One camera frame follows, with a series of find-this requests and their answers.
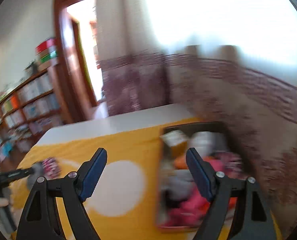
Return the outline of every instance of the metal screw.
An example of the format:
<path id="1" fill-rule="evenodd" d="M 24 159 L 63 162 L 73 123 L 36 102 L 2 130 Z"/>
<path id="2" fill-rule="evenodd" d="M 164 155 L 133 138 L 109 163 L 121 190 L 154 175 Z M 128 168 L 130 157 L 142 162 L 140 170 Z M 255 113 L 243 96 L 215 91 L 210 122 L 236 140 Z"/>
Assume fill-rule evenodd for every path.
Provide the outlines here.
<path id="1" fill-rule="evenodd" d="M 69 173 L 69 178 L 75 178 L 76 176 L 77 176 L 78 174 L 77 174 L 77 172 L 76 171 L 71 171 L 70 173 Z"/>
<path id="2" fill-rule="evenodd" d="M 36 180 L 38 183 L 42 183 L 44 181 L 44 177 L 38 177 L 38 179 Z"/>
<path id="3" fill-rule="evenodd" d="M 217 172 L 216 172 L 216 176 L 219 177 L 219 178 L 224 178 L 225 173 L 222 172 L 222 171 L 217 171 Z"/>
<path id="4" fill-rule="evenodd" d="M 249 181 L 249 183 L 252 183 L 252 184 L 254 184 L 256 181 L 254 177 L 249 177 L 247 180 Z"/>

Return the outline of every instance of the bright window light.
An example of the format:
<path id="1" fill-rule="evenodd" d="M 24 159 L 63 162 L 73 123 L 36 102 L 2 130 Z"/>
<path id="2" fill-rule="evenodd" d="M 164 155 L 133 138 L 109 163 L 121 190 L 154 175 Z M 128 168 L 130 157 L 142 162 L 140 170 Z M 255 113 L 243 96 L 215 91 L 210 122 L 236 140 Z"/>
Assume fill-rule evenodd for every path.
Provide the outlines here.
<path id="1" fill-rule="evenodd" d="M 146 0 L 158 41 L 206 55 L 236 45 L 252 57 L 297 65 L 297 11 L 289 0 Z"/>

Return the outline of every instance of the blue gripper pad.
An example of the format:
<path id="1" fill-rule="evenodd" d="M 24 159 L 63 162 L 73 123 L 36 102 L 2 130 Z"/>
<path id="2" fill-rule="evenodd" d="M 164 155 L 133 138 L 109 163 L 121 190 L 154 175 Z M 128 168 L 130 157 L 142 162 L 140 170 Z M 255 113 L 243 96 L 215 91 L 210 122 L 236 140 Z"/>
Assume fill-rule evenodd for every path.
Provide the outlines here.
<path id="1" fill-rule="evenodd" d="M 208 202 L 213 201 L 217 190 L 213 167 L 202 160 L 195 148 L 187 150 L 186 163 L 201 196 L 206 198 Z"/>
<path id="2" fill-rule="evenodd" d="M 84 202 L 92 196 L 93 191 L 107 162 L 107 153 L 103 148 L 98 148 L 91 160 L 84 162 L 78 170 L 79 179 L 82 180 L 82 189 L 79 198 Z"/>

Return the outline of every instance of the doorway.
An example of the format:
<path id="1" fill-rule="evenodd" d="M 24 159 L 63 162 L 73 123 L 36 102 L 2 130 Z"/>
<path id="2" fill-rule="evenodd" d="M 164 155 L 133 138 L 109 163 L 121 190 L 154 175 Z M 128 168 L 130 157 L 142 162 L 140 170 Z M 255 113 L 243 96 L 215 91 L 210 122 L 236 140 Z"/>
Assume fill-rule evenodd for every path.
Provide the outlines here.
<path id="1" fill-rule="evenodd" d="M 87 82 L 93 88 L 96 101 L 102 101 L 103 78 L 98 62 L 95 4 L 96 0 L 83 0 L 68 6 L 67 12 L 73 20 L 74 37 L 78 43 L 76 49 L 82 54 L 80 64 L 85 65 Z"/>

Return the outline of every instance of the white circle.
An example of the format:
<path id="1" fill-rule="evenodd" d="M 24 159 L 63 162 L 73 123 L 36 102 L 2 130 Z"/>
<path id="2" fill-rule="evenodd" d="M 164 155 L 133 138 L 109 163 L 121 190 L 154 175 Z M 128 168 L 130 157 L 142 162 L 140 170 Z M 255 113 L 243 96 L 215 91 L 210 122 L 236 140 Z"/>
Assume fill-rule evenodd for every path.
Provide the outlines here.
<path id="1" fill-rule="evenodd" d="M 121 216 L 139 203 L 144 189 L 145 177 L 138 165 L 131 161 L 113 162 L 105 166 L 87 207 L 104 216 Z"/>

